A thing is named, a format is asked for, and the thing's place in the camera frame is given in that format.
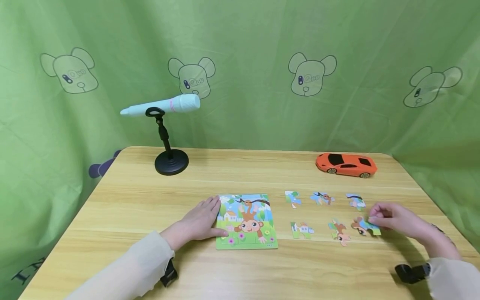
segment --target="beige sleeve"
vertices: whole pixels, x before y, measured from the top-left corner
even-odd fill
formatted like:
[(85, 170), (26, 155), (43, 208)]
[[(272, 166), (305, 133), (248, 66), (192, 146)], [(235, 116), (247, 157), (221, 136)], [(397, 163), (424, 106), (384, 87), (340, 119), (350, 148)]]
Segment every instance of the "beige sleeve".
[(174, 255), (167, 241), (152, 232), (65, 299), (132, 300), (141, 297), (165, 274)]
[(434, 300), (480, 299), (480, 272), (463, 261), (432, 258), (428, 276), (430, 294)]

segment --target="bear face drawing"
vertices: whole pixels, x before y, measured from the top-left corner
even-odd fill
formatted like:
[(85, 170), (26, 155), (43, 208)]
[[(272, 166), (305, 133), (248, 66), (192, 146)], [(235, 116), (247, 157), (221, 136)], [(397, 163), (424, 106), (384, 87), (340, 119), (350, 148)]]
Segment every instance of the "bear face drawing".
[(452, 67), (445, 72), (432, 72), (427, 66), (416, 72), (410, 79), (413, 90), (403, 99), (403, 104), (418, 108), (432, 103), (443, 88), (455, 86), (462, 79), (462, 70)]
[(67, 55), (53, 57), (47, 53), (40, 55), (43, 71), (50, 77), (58, 77), (65, 92), (80, 94), (98, 87), (98, 81), (90, 72), (95, 62), (82, 48), (73, 48)]
[(200, 99), (210, 94), (208, 78), (215, 74), (215, 64), (208, 57), (202, 58), (198, 64), (184, 65), (180, 60), (171, 58), (168, 71), (180, 80), (182, 94), (195, 94)]
[(318, 94), (323, 87), (323, 78), (335, 71), (336, 58), (329, 55), (322, 59), (307, 60), (302, 53), (296, 53), (288, 63), (288, 69), (295, 74), (291, 89), (300, 96), (313, 96)]

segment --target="green curtain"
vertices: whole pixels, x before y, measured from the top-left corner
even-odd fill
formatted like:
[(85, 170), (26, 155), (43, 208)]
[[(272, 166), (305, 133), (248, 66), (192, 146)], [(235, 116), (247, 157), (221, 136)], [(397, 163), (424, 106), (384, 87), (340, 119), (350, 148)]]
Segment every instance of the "green curtain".
[(480, 249), (477, 0), (0, 0), (0, 299), (119, 150), (130, 105), (197, 93), (173, 146), (382, 152)]

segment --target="orange toy car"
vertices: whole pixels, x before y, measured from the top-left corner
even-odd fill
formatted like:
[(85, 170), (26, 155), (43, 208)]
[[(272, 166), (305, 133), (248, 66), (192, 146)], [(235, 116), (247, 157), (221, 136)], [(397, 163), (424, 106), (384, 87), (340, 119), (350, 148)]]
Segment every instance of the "orange toy car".
[(375, 174), (377, 166), (370, 157), (323, 153), (317, 157), (315, 162), (317, 168), (330, 174), (341, 174), (368, 178)]

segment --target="wood grain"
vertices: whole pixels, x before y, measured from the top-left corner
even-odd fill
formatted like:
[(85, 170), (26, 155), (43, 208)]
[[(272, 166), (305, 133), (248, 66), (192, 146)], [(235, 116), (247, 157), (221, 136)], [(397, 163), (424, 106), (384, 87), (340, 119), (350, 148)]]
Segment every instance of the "wood grain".
[[(405, 287), (394, 272), (400, 263), (423, 263), (425, 250), (394, 232), (360, 236), (350, 223), (362, 213), (348, 205), (345, 193), (360, 194), (367, 208), (377, 201), (403, 204), (445, 231), (465, 259), (480, 266), (474, 248), (387, 155), (369, 154), (379, 170), (360, 179), (319, 171), (315, 152), (184, 149), (188, 168), (165, 177), (153, 167), (161, 151), (129, 147), (120, 153), (21, 300), (63, 299), (152, 230), (161, 231), (210, 195), (228, 193), (269, 195), (279, 249), (217, 251), (214, 240), (191, 242), (175, 258), (180, 279), (168, 289), (157, 285), (144, 299), (430, 299), (425, 283)], [(300, 193), (296, 210), (286, 203), (285, 190)], [(313, 191), (336, 201), (316, 205)], [(333, 217), (352, 236), (347, 247), (332, 239), (327, 223)], [(314, 228), (312, 240), (294, 240), (290, 221)]]

